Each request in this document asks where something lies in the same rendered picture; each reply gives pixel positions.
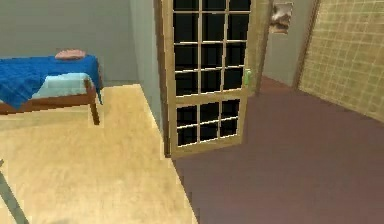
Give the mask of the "pink pillow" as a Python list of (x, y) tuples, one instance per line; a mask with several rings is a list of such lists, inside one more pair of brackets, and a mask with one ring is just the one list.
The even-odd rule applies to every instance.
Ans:
[(68, 49), (58, 52), (55, 58), (58, 60), (78, 60), (84, 58), (86, 52), (79, 49)]

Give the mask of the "blue bed blanket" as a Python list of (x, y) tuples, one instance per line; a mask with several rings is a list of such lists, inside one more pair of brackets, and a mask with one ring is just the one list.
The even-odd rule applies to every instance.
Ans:
[(32, 98), (48, 76), (68, 73), (87, 74), (100, 94), (99, 65), (93, 55), (78, 60), (54, 56), (0, 59), (0, 100), (15, 109)]

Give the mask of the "brown wooden bed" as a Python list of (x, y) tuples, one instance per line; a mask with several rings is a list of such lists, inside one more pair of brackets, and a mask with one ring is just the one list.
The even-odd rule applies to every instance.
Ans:
[(40, 90), (30, 100), (15, 109), (0, 100), (0, 115), (42, 111), (88, 105), (93, 123), (100, 124), (96, 100), (102, 102), (102, 81), (99, 73), (100, 94), (97, 94), (91, 78), (85, 73), (68, 73), (59, 76), (48, 76)]

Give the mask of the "wooden glass-paned room door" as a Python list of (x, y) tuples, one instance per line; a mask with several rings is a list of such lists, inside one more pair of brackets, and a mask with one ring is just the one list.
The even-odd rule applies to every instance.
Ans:
[(168, 144), (177, 158), (242, 142), (260, 0), (161, 0)]

